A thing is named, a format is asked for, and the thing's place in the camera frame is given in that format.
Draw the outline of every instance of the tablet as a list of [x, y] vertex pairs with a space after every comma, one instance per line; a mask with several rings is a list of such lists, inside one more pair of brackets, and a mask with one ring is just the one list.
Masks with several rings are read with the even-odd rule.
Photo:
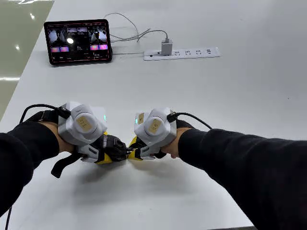
[[45, 22], [44, 29], [52, 65], [112, 60], [106, 19]]

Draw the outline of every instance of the power adapter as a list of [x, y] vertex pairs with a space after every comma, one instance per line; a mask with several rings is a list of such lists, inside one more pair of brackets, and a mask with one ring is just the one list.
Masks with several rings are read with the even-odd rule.
[[162, 40], [161, 43], [161, 55], [169, 56], [172, 55], [173, 51], [173, 42], [172, 40], [166, 38], [165, 40]]

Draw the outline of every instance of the person's arm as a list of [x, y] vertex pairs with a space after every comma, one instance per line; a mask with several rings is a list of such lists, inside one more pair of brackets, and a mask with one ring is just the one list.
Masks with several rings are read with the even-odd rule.
[[205, 170], [259, 230], [307, 229], [307, 141], [181, 128], [162, 151]]
[[55, 123], [27, 121], [0, 133], [0, 216], [16, 201], [34, 169], [63, 151], [72, 152], [73, 145], [60, 138]]

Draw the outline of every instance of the power strip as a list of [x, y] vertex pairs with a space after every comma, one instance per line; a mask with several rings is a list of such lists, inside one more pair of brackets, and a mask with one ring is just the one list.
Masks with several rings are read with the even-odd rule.
[[214, 58], [220, 57], [221, 53], [217, 47], [199, 49], [174, 49], [172, 55], [163, 56], [160, 50], [146, 50], [143, 54], [145, 61], [171, 60], [187, 58]]

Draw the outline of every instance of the table surface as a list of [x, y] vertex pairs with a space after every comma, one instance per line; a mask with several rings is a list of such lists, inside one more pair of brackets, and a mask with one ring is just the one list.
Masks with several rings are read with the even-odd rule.
[[[164, 29], [174, 48], [217, 46], [218, 58], [143, 61], [115, 55], [109, 64], [52, 67], [43, 31], [0, 124], [12, 129], [25, 107], [78, 101], [103, 106], [108, 132], [129, 143], [138, 111], [169, 106], [216, 128], [306, 139], [306, 1], [57, 0], [48, 21], [122, 12], [140, 31]], [[111, 33], [133, 28], [109, 18]], [[159, 49], [163, 35], [113, 44], [114, 53]], [[199, 129], [197, 122], [186, 119]], [[44, 161], [12, 212], [12, 230], [196, 229], [250, 226], [231, 196], [205, 172], [170, 157], [97, 166], [77, 162], [50, 175], [65, 155]]]

